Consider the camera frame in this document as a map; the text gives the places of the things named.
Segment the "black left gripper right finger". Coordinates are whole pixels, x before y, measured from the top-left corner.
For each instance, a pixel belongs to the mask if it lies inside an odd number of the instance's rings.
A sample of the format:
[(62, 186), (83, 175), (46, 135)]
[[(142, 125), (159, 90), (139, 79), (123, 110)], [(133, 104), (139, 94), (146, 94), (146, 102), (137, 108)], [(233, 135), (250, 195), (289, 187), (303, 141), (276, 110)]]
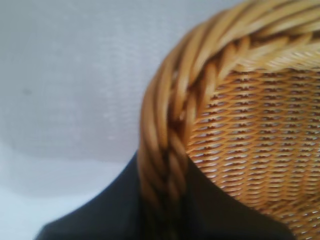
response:
[(212, 183), (188, 161), (182, 197), (185, 240), (293, 240), (289, 228), (259, 213)]

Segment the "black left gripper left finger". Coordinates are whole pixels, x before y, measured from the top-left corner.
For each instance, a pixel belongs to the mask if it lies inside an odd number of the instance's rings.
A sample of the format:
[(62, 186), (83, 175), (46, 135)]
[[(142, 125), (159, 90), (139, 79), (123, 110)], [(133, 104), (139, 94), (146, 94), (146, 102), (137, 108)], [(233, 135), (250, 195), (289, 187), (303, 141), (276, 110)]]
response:
[(116, 179), (76, 210), (47, 223), (37, 240), (148, 240), (137, 155)]

